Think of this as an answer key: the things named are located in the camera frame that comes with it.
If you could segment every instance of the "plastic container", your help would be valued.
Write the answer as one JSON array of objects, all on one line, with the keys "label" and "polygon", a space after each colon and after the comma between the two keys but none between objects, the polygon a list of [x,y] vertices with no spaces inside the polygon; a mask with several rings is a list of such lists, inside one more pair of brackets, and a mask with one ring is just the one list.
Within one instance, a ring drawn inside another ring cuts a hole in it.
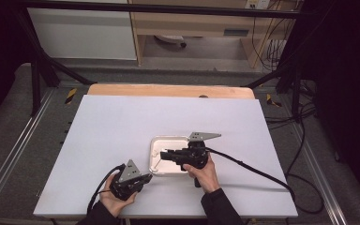
[{"label": "plastic container", "polygon": [[188,137],[184,136],[156,136],[151,141],[150,149],[150,172],[157,176],[176,176],[184,175],[180,165],[169,160],[161,160],[160,152],[166,149],[180,150],[188,147]]}]

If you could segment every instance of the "white object on shelf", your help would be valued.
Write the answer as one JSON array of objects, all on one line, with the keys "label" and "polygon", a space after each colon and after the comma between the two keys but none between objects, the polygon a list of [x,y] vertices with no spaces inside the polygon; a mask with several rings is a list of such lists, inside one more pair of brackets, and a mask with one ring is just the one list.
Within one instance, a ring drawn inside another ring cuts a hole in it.
[{"label": "white object on shelf", "polygon": [[42,48],[51,57],[136,60],[128,12],[46,8],[29,8],[28,12]]},{"label": "white object on shelf", "polygon": [[187,46],[182,36],[155,36],[155,38],[172,44],[180,44],[183,48]]}]

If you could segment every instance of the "hand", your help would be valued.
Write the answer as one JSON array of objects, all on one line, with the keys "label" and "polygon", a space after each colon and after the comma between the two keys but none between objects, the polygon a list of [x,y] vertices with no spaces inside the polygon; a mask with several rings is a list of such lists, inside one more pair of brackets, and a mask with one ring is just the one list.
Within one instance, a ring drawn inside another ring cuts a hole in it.
[{"label": "hand", "polygon": [[183,168],[188,171],[190,177],[198,178],[204,192],[211,193],[220,188],[218,176],[216,175],[215,163],[209,153],[207,163],[202,169],[199,170],[188,164],[184,164]]},{"label": "hand", "polygon": [[110,183],[113,181],[114,177],[115,175],[111,175],[107,178],[104,190],[108,191],[102,191],[100,193],[100,201],[108,209],[108,211],[117,218],[125,206],[134,203],[138,192],[136,191],[133,193],[126,201],[115,198],[115,196],[110,192]]}]

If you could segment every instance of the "white tabletop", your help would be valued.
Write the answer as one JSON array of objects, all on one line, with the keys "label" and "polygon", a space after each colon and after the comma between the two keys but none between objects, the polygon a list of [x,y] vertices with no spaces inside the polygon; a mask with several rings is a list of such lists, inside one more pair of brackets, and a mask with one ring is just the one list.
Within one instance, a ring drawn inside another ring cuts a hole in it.
[{"label": "white tabletop", "polygon": [[[84,96],[34,214],[70,218],[87,204],[106,173],[133,159],[149,173],[156,136],[220,133],[206,146],[286,182],[258,100],[192,97]],[[241,217],[297,217],[279,184],[212,154],[218,181]],[[201,218],[201,188],[187,175],[153,177],[123,218]]]}]

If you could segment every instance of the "wire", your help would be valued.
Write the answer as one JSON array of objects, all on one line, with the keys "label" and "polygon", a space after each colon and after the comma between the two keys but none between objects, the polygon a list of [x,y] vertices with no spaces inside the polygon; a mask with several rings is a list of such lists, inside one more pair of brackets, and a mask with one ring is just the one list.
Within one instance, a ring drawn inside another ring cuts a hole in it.
[{"label": "wire", "polygon": [[289,124],[291,124],[291,123],[293,123],[293,121],[291,121],[291,122],[288,122],[288,123],[286,123],[286,124],[283,124],[283,125],[279,125],[279,126],[277,126],[277,127],[270,127],[269,129],[276,129],[276,128],[282,128],[282,127],[285,127],[285,126],[287,126],[287,125],[289,125]]},{"label": "wire", "polygon": [[51,222],[53,223],[53,225],[59,225],[54,218],[51,218]]},{"label": "wire", "polygon": [[257,57],[259,58],[259,61],[262,63],[262,66],[263,66],[265,69],[270,70],[270,68],[267,67],[267,66],[269,66],[269,65],[266,65],[266,64],[264,63],[264,61],[263,61],[262,58],[259,56],[259,53],[257,52],[256,47],[255,47],[255,45],[254,45],[255,27],[256,27],[256,17],[253,17],[252,47],[253,47],[253,50],[254,50],[254,52],[256,53]]},{"label": "wire", "polygon": [[310,106],[310,105],[313,105],[313,103],[309,102],[309,103],[303,105],[301,107],[301,109],[300,109],[300,113],[297,116],[291,116],[291,117],[285,117],[285,118],[268,117],[267,116],[267,117],[265,117],[265,119],[266,119],[267,125],[282,124],[282,125],[280,125],[278,127],[271,127],[270,129],[281,128],[281,127],[284,127],[286,125],[289,125],[290,123],[294,123],[295,121],[300,122],[300,126],[302,128],[302,140],[301,140],[300,146],[297,149],[296,155],[294,156],[294,158],[293,158],[293,160],[291,162],[291,165],[288,167],[288,170],[284,174],[285,174],[285,178],[287,180],[288,180],[289,177],[293,177],[293,178],[299,179],[299,180],[307,183],[312,188],[314,188],[314,190],[317,192],[318,197],[320,198],[320,201],[321,201],[320,207],[318,209],[316,209],[316,210],[307,210],[307,209],[301,207],[300,205],[298,205],[296,202],[294,204],[297,207],[297,209],[299,209],[299,210],[301,210],[301,211],[303,211],[305,213],[319,214],[319,213],[321,213],[321,211],[324,208],[324,200],[323,200],[323,195],[321,194],[321,192],[317,189],[317,187],[314,184],[309,182],[307,179],[305,179],[305,178],[303,178],[303,177],[301,177],[299,175],[291,173],[291,169],[293,168],[295,161],[299,158],[300,153],[301,153],[301,151],[303,149],[303,146],[304,146],[305,139],[306,139],[306,128],[305,128],[303,119],[311,116],[312,114],[315,114],[315,112],[316,112],[315,106],[313,106],[311,108],[307,108],[307,106]]},{"label": "wire", "polygon": [[304,40],[299,44],[299,46],[297,46],[297,48],[291,53],[291,55],[289,55],[286,59],[283,60],[282,65],[288,64],[290,59],[292,57],[294,57],[295,54],[297,54],[298,52],[300,52],[300,49],[302,49],[302,47],[308,42],[308,40],[315,34],[315,32],[318,30],[318,28],[321,26],[321,24],[323,23],[324,19],[327,17],[327,15],[329,14],[329,11],[332,9],[332,7],[335,5],[337,0],[332,0],[330,4],[330,6],[328,7],[328,9],[324,12],[324,15],[322,16],[321,20],[318,22],[318,24],[312,29],[312,31],[304,38]]},{"label": "wire", "polygon": [[[272,8],[275,4],[277,4],[277,6],[276,6],[276,8],[274,8],[274,10],[278,10],[278,7],[279,7],[280,2],[281,2],[281,0],[275,1],[275,2],[274,2],[271,6],[269,6],[267,9],[270,9],[270,8]],[[255,20],[256,20],[256,18],[254,18],[254,21],[253,21],[253,28],[254,28],[254,26],[255,26]],[[267,39],[269,39],[269,38],[271,37],[271,34],[277,29],[278,25],[279,25],[280,23],[282,23],[283,20],[285,20],[285,19],[282,19],[282,20],[271,30],[271,33],[270,33],[270,35],[268,36]],[[257,53],[256,48],[255,48],[254,43],[253,43],[253,42],[254,42],[254,36],[253,36],[253,34],[254,34],[254,29],[253,29],[253,33],[252,33],[252,46],[253,46],[253,49],[254,49],[255,53]],[[270,41],[270,44],[269,44],[268,49],[267,49],[267,52],[266,52],[266,58],[265,58],[265,60],[269,61],[270,65],[265,64],[265,63],[263,62],[263,60],[261,59],[261,57],[257,54],[257,55],[259,56],[260,61],[262,62],[263,67],[266,68],[267,70],[271,70],[271,71],[273,71],[273,70],[274,70],[274,67],[276,67],[276,66],[274,66],[274,60],[271,59],[271,55],[273,55],[274,52],[275,52],[275,50],[276,50],[276,49],[274,48],[274,50],[271,52],[271,48],[272,48],[272,45],[273,45],[272,43],[273,43],[273,40]]]},{"label": "wire", "polygon": [[87,214],[89,214],[90,211],[92,211],[92,206],[93,206],[93,203],[95,202],[96,196],[98,195],[98,192],[99,192],[101,186],[104,184],[104,182],[107,180],[107,178],[108,178],[111,174],[113,174],[114,171],[116,171],[116,170],[121,170],[121,169],[123,169],[123,168],[125,168],[125,164],[122,164],[122,165],[120,165],[120,166],[117,166],[117,167],[113,168],[113,169],[110,170],[110,171],[107,173],[107,175],[103,178],[103,180],[102,180],[102,181],[100,182],[100,184],[98,185],[95,193],[93,194],[93,196],[92,196],[89,204],[87,205]]},{"label": "wire", "polygon": [[287,21],[287,24],[285,24],[285,19],[282,19],[280,20],[275,26],[274,28],[271,30],[270,34],[268,35],[268,38],[269,39],[274,31],[277,30],[278,26],[282,23],[284,25],[284,37],[282,40],[276,40],[276,44],[272,44],[273,40],[270,41],[270,46],[269,46],[269,50],[267,50],[267,57],[266,59],[270,61],[271,63],[271,70],[273,70],[273,67],[277,67],[278,66],[278,62],[279,62],[279,59],[280,59],[280,55],[281,53],[279,53],[279,51],[281,51],[282,49],[282,46],[284,45],[285,43],[285,40],[287,39],[287,36],[289,34],[289,31],[291,30],[290,28],[293,26],[294,24],[294,20],[286,20]]},{"label": "wire", "polygon": [[206,150],[207,150],[208,152],[211,152],[211,153],[214,153],[214,154],[218,154],[219,156],[222,156],[222,157],[224,157],[224,158],[227,158],[227,159],[229,159],[229,160],[237,163],[238,165],[244,167],[244,168],[247,169],[247,170],[250,170],[250,171],[252,171],[252,172],[254,172],[254,173],[256,173],[256,174],[258,174],[258,175],[260,175],[260,176],[263,176],[263,177],[265,177],[265,178],[268,178],[268,179],[270,179],[270,180],[272,180],[272,181],[274,181],[274,182],[282,185],[283,187],[285,187],[286,189],[289,190],[289,192],[291,193],[292,199],[293,199],[293,201],[295,202],[295,200],[296,200],[295,198],[296,198],[296,197],[295,197],[295,195],[294,195],[293,190],[291,189],[291,187],[289,187],[289,186],[288,186],[287,184],[285,184],[284,182],[276,179],[275,177],[273,177],[273,176],[271,176],[271,175],[269,175],[269,174],[267,174],[267,173],[265,173],[265,172],[261,172],[261,171],[259,171],[259,170],[254,169],[253,167],[245,164],[243,161],[237,160],[237,159],[235,159],[235,158],[233,158],[233,157],[230,157],[229,155],[226,155],[226,154],[224,154],[224,153],[221,153],[221,152],[218,152],[218,151],[216,151],[216,150],[213,150],[212,148],[206,147]]}]

